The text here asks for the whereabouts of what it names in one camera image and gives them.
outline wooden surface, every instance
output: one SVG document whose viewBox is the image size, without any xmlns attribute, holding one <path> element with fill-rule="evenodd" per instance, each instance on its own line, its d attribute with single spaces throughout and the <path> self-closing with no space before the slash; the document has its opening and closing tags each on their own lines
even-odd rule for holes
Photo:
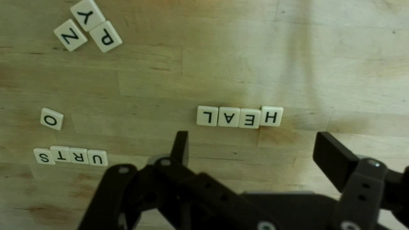
<svg viewBox="0 0 409 230">
<path fill-rule="evenodd" d="M 189 130 L 189 167 L 234 191 L 338 193 L 317 131 L 409 163 L 406 0 L 96 0 L 124 43 L 74 52 L 53 34 L 71 0 L 0 2 L 0 228 L 75 229 L 105 168 L 39 165 L 36 147 L 102 149 L 142 168 Z M 196 125 L 196 107 L 282 106 L 279 128 Z M 48 107 L 58 132 L 40 125 Z M 387 213 L 381 221 L 403 229 Z M 167 230 L 157 212 L 138 229 Z"/>
</svg>

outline wood grain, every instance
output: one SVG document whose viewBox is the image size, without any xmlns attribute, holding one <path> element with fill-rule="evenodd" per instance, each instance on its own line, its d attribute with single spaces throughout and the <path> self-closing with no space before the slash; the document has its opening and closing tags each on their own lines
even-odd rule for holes
<svg viewBox="0 0 409 230">
<path fill-rule="evenodd" d="M 75 0 L 0 3 L 0 228 L 75 229 L 105 170 L 39 165 L 33 149 L 102 149 L 144 167 L 190 134 L 189 167 L 236 192 L 339 193 L 312 160 L 329 131 L 353 152 L 409 163 L 404 0 L 95 0 L 124 43 L 68 52 L 52 31 Z M 282 125 L 196 125 L 196 107 L 284 107 Z M 40 125 L 47 107 L 61 131 Z M 390 213 L 380 221 L 404 229 Z M 157 211 L 139 230 L 168 230 Z"/>
</svg>

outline black letter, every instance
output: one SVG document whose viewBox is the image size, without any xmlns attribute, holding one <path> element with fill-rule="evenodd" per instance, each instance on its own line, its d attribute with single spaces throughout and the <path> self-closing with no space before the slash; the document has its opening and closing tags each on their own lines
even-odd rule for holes
<svg viewBox="0 0 409 230">
<path fill-rule="evenodd" d="M 230 122 L 233 119 L 235 113 L 233 113 L 233 115 L 231 115 L 230 117 L 226 113 L 224 113 L 224 114 L 225 114 L 225 118 L 226 118 L 227 123 L 230 124 Z"/>
<path fill-rule="evenodd" d="M 54 120 L 54 122 L 53 122 L 53 123 L 48 122 L 48 121 L 47 121 L 47 118 L 51 118 L 51 119 L 53 119 L 53 120 Z M 54 126 L 54 125 L 56 125 L 56 124 L 57 124 L 57 120 L 56 120 L 54 117 L 52 117 L 52 116 L 48 116 L 48 115 L 44 117 L 44 121 L 45 121 L 47 124 L 51 125 L 51 126 Z"/>
<path fill-rule="evenodd" d="M 80 153 L 81 156 L 77 156 L 75 153 L 72 153 L 72 154 L 75 155 L 75 160 L 76 161 L 82 161 L 82 162 L 84 161 L 84 157 L 82 156 L 82 153 Z"/>
<path fill-rule="evenodd" d="M 246 119 L 246 121 L 247 121 L 247 122 L 251 122 L 251 124 L 244 124 L 244 125 L 254 125 L 255 115 L 246 115 L 246 117 L 252 117 L 251 120 Z"/>
<path fill-rule="evenodd" d="M 72 28 L 70 28 L 70 30 L 74 35 L 67 35 L 67 34 L 62 34 L 61 35 L 63 37 L 63 39 L 67 42 L 67 44 L 70 44 L 70 42 L 67 40 L 67 38 L 79 39 L 77 34 L 74 32 L 74 30 L 72 30 Z"/>
<path fill-rule="evenodd" d="M 84 25 L 88 22 L 88 17 L 91 16 L 94 12 L 90 11 L 88 13 L 77 12 L 78 15 L 85 16 Z"/>
<path fill-rule="evenodd" d="M 211 112 L 203 112 L 203 113 L 209 115 L 209 123 L 211 123 Z"/>
<path fill-rule="evenodd" d="M 268 122 L 269 118 L 273 118 L 273 123 L 276 123 L 277 112 L 274 113 L 274 116 L 269 116 L 269 112 L 267 112 L 267 116 L 265 117 L 265 122 Z"/>
<path fill-rule="evenodd" d="M 102 164 L 102 157 L 100 157 L 100 156 L 98 156 L 98 155 L 95 155 L 95 156 L 92 157 L 92 160 L 94 161 L 94 164 L 97 163 L 97 161 L 95 160 L 95 157 L 99 157 L 99 161 L 100 161 L 101 164 Z"/>
<path fill-rule="evenodd" d="M 60 158 L 57 158 L 58 160 L 66 160 L 66 159 L 63 158 L 63 156 L 61 155 L 61 151 L 58 151 L 58 155 L 60 155 Z"/>
<path fill-rule="evenodd" d="M 109 35 L 108 31 L 106 31 L 106 29 L 104 29 L 105 31 L 105 36 L 102 37 L 101 41 L 104 45 L 111 45 L 112 43 L 114 43 L 114 40 L 112 40 L 111 35 Z"/>
<path fill-rule="evenodd" d="M 40 154 L 39 157 L 41 158 L 42 162 L 49 162 L 48 156 L 44 153 Z"/>
</svg>

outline screw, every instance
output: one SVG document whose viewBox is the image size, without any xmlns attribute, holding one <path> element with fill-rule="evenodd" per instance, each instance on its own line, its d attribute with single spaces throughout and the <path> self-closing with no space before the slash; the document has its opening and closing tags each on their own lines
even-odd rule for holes
<svg viewBox="0 0 409 230">
<path fill-rule="evenodd" d="M 119 167 L 118 172 L 121 173 L 121 174 L 128 173 L 128 172 L 129 172 L 129 168 L 128 168 L 128 167 L 123 167 L 123 166 L 121 166 L 121 167 Z"/>
<path fill-rule="evenodd" d="M 343 221 L 341 223 L 341 229 L 342 230 L 361 230 L 361 228 L 357 224 L 351 221 Z"/>
<path fill-rule="evenodd" d="M 376 160 L 368 160 L 368 163 L 369 163 L 370 165 L 375 166 L 375 167 L 381 166 L 381 164 L 380 164 L 378 161 L 376 161 Z"/>
<path fill-rule="evenodd" d="M 276 227 L 268 221 L 260 221 L 257 225 L 257 230 L 276 230 Z"/>
<path fill-rule="evenodd" d="M 170 161 L 169 159 L 162 159 L 162 160 L 160 161 L 160 164 L 161 164 L 162 166 L 169 166 L 169 165 L 171 165 L 171 161 Z"/>
</svg>

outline tile row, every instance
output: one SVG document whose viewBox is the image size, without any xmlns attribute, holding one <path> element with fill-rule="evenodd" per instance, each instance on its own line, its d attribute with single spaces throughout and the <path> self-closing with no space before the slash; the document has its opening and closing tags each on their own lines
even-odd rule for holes
<svg viewBox="0 0 409 230">
<path fill-rule="evenodd" d="M 76 164 L 108 166 L 106 151 L 72 148 L 67 146 L 51 146 L 50 149 L 36 148 L 34 156 L 37 163 L 55 165 L 55 162 L 71 162 Z"/>
<path fill-rule="evenodd" d="M 94 0 L 80 1 L 71 7 L 71 13 L 81 27 L 90 33 L 90 36 L 102 52 L 108 52 L 122 44 L 122 40 L 115 28 L 110 21 L 106 21 Z M 88 41 L 88 38 L 72 19 L 57 27 L 54 33 L 68 51 L 73 51 Z"/>
<path fill-rule="evenodd" d="M 258 129 L 259 126 L 280 126 L 283 112 L 283 107 L 276 106 L 262 106 L 261 109 L 198 106 L 196 123 Z"/>
</svg>

